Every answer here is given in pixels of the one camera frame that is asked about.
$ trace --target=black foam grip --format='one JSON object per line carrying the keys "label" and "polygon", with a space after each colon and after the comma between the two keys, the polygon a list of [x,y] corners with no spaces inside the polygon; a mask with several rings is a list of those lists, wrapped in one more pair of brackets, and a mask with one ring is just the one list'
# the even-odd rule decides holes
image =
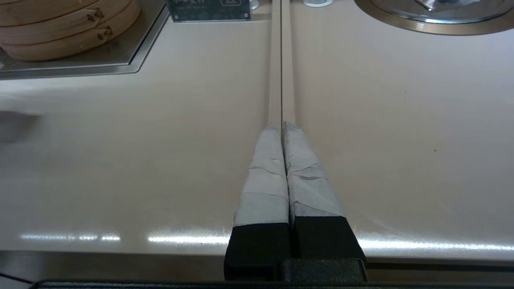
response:
{"label": "black foam grip", "polygon": [[348,221],[342,216],[297,216],[291,234],[294,258],[356,258],[366,264],[366,257]]}
{"label": "black foam grip", "polygon": [[289,224],[234,227],[225,253],[225,280],[279,280],[281,264],[290,257]]}

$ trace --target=bamboo steamer lid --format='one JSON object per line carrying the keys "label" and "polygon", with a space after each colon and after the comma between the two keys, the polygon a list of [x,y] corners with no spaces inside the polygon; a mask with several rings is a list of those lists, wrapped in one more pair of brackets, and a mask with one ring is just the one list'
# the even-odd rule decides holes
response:
{"label": "bamboo steamer lid", "polygon": [[99,0],[86,8],[55,19],[21,26],[0,27],[0,46],[37,44],[84,32],[114,17],[125,9],[130,1]]}
{"label": "bamboo steamer lid", "polygon": [[137,0],[131,0],[120,13],[93,29],[46,43],[2,44],[2,49],[10,57],[22,61],[46,61],[75,55],[103,45],[125,32],[136,21],[140,11]]}
{"label": "bamboo steamer lid", "polygon": [[0,0],[0,26],[17,26],[57,18],[98,0]]}

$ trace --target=gray tape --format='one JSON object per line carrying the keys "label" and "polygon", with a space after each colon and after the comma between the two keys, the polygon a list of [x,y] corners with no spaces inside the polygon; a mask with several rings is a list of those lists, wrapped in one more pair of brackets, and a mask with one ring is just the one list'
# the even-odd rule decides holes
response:
{"label": "gray tape", "polygon": [[344,216],[303,130],[285,123],[284,142],[291,219],[295,216]]}
{"label": "gray tape", "polygon": [[289,195],[277,129],[265,129],[255,145],[248,177],[234,215],[234,227],[289,223]]}

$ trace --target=white table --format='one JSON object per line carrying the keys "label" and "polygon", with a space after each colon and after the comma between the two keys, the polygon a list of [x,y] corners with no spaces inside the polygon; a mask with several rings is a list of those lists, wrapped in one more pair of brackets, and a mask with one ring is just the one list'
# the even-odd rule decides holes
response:
{"label": "white table", "polygon": [[[291,14],[298,124],[370,260],[514,260],[514,30],[421,34],[352,0]],[[0,151],[0,250],[222,260],[269,29],[168,21],[136,74],[0,81],[41,115]]]}

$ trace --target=stacked bamboo steamer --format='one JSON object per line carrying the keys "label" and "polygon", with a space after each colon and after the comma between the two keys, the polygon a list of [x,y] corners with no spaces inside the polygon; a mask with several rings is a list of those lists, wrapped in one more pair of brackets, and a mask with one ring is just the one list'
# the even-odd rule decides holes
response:
{"label": "stacked bamboo steamer", "polygon": [[45,61],[114,39],[136,21],[138,0],[0,0],[0,47],[12,58]]}

